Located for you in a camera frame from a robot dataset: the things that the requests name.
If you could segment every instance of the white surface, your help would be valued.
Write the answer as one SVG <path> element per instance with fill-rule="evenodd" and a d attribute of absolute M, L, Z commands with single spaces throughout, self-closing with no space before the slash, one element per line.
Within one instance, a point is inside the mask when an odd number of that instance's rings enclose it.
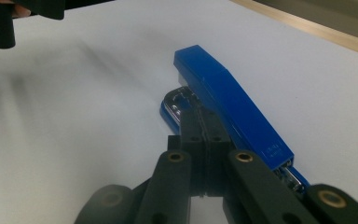
<path fill-rule="evenodd" d="M 311 183 L 358 200 L 358 53 L 225 0 L 119 0 L 16 20 L 0 50 L 0 224 L 73 223 L 98 188 L 152 175 L 171 134 L 173 53 L 200 44 L 240 82 Z M 196 200 L 192 223 L 226 223 Z"/>

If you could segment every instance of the blue stapler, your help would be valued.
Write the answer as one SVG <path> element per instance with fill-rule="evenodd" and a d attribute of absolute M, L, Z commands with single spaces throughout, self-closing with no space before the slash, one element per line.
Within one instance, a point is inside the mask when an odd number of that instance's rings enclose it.
<path fill-rule="evenodd" d="M 165 96 L 160 114 L 175 133 L 181 111 L 204 105 L 223 121 L 236 148 L 254 151 L 290 189 L 305 189 L 309 183 L 294 168 L 293 152 L 221 63 L 193 46 L 177 50 L 173 64 L 187 86 Z"/>

